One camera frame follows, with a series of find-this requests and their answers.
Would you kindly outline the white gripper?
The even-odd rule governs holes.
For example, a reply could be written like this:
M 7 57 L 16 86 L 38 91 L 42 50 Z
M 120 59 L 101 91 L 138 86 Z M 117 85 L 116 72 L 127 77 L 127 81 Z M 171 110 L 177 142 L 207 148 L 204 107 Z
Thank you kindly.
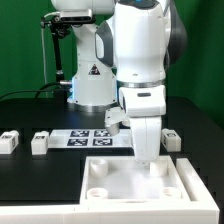
M 129 119 L 135 159 L 148 164 L 160 152 L 162 116 L 166 114 L 165 86 L 119 89 L 119 103 Z

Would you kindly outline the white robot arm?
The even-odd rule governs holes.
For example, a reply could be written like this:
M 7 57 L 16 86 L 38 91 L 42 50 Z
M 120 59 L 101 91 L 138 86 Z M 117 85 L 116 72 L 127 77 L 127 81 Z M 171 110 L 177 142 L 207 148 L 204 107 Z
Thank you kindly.
M 183 54 L 187 36 L 174 0 L 51 0 L 77 38 L 73 107 L 103 109 L 107 131 L 131 129 L 135 159 L 159 156 L 166 113 L 165 70 Z

